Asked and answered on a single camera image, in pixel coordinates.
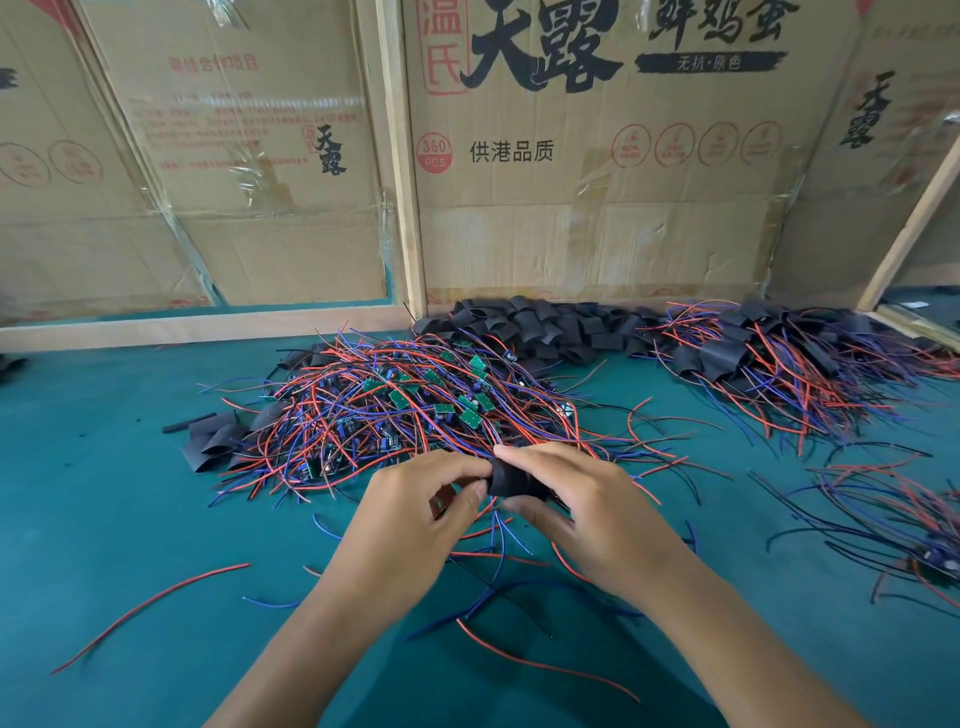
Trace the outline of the person's left hand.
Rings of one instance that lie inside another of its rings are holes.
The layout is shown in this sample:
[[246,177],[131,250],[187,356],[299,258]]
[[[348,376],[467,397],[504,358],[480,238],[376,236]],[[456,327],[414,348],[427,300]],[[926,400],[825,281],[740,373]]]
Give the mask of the person's left hand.
[[320,584],[397,620],[434,585],[466,535],[445,535],[441,516],[463,486],[488,482],[491,472],[487,459],[445,450],[379,470]]

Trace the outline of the person's right hand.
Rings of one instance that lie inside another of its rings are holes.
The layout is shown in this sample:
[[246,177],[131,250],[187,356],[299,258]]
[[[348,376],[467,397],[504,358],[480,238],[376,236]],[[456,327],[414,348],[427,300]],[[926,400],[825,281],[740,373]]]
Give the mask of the person's right hand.
[[694,553],[627,472],[561,443],[498,444],[496,457],[551,488],[569,509],[574,545],[558,546],[595,586],[643,609]]

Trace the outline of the black heat shrink tube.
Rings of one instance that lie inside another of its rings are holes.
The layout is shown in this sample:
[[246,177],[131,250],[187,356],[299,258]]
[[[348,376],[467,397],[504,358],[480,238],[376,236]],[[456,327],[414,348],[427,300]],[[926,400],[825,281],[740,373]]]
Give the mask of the black heat shrink tube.
[[556,500],[556,493],[551,488],[524,469],[516,467],[498,457],[492,457],[489,463],[491,473],[488,480],[487,493],[490,497],[510,499],[518,496],[527,496],[542,502],[553,502]]

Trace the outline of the person's right forearm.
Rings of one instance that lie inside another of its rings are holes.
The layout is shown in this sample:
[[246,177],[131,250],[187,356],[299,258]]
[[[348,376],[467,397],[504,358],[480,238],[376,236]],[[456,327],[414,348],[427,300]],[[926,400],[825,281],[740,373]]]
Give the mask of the person's right forearm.
[[870,728],[683,543],[654,564],[614,555],[591,571],[668,638],[729,728]]

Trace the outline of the person's left forearm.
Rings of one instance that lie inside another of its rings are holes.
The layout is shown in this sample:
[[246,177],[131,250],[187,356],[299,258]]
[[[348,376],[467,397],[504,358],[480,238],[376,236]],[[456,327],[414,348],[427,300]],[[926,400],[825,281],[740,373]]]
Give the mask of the person's left forearm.
[[203,728],[317,728],[360,659],[421,601],[446,560],[338,551]]

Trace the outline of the heap of black shrink sleeves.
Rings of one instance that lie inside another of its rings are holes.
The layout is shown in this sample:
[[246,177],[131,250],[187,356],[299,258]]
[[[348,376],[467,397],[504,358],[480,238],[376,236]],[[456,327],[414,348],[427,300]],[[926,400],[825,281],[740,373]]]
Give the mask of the heap of black shrink sleeves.
[[467,348],[484,344],[520,363],[586,365],[606,353],[669,356],[677,344],[662,323],[646,307],[515,295],[458,300],[449,313],[416,319],[412,333]]

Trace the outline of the cluster of flat black sleeves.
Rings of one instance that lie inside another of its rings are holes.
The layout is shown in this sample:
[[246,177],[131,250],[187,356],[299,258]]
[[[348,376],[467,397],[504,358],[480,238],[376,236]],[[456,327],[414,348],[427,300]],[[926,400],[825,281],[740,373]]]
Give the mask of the cluster of flat black sleeves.
[[189,470],[198,475],[210,472],[240,454],[253,431],[231,410],[180,420],[163,425],[161,433],[186,433],[180,448]]

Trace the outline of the large printed cardboard panel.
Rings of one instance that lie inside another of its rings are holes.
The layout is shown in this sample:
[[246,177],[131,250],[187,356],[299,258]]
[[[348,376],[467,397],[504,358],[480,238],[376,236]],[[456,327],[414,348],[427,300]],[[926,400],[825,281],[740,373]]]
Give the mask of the large printed cardboard panel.
[[427,301],[739,299],[873,0],[400,0]]

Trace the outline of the taped cardboard panel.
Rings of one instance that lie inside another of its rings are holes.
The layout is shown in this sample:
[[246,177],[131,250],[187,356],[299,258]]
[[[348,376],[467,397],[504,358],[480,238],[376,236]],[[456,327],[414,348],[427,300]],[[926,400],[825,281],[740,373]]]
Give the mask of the taped cardboard panel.
[[150,192],[232,308],[385,302],[355,0],[73,0]]

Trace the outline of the slanted wooden bar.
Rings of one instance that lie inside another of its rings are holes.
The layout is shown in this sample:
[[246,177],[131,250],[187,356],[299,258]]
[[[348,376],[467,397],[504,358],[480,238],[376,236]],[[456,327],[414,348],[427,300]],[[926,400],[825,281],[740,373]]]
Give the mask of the slanted wooden bar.
[[859,297],[855,306],[856,311],[872,313],[877,309],[882,294],[903,267],[958,175],[960,175],[960,132]]

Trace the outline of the slanted cardboard panel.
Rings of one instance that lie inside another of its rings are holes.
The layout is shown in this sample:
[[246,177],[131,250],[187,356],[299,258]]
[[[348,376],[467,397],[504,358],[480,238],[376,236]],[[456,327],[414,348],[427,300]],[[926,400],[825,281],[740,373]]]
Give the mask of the slanted cardboard panel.
[[960,134],[960,0],[871,0],[766,294],[853,308]]

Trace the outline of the cardboard panel with round stamps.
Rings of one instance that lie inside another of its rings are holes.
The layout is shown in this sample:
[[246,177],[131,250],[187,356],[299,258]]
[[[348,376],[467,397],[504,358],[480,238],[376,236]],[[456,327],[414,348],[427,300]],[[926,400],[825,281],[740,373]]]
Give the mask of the cardboard panel with round stamps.
[[0,326],[205,308],[70,0],[0,0]]

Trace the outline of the pile of wired green circuit boards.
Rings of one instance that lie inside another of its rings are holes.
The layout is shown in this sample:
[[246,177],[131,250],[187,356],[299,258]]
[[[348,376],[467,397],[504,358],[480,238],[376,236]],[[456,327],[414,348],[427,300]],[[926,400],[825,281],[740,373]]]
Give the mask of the pile of wired green circuit boards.
[[669,451],[674,435],[638,434],[640,407],[591,402],[573,385],[563,388],[555,369],[579,364],[521,363],[484,344],[413,332],[328,335],[277,352],[282,358],[262,379],[234,389],[228,382],[203,387],[222,393],[222,412],[234,411],[251,429],[246,447],[211,469],[222,470],[213,504],[237,492],[251,500],[264,490],[308,503],[309,493],[338,491],[409,456],[446,450],[492,459],[497,444],[558,442],[607,462],[649,464],[648,475],[678,470],[697,504],[702,498],[690,470],[734,479]]

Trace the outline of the horizontal wooden rail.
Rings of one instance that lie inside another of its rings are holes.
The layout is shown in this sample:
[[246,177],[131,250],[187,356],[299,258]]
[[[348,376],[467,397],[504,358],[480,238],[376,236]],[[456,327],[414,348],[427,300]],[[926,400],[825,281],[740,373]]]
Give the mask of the horizontal wooden rail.
[[364,305],[18,325],[0,327],[0,354],[310,336],[349,329],[398,331],[409,322],[402,305]]

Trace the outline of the upright wooden post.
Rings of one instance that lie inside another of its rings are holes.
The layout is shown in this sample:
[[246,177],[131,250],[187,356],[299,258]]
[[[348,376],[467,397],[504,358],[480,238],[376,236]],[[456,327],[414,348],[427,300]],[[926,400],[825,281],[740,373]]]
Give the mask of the upright wooden post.
[[394,197],[406,286],[414,320],[428,314],[428,297],[401,0],[374,0],[389,129]]

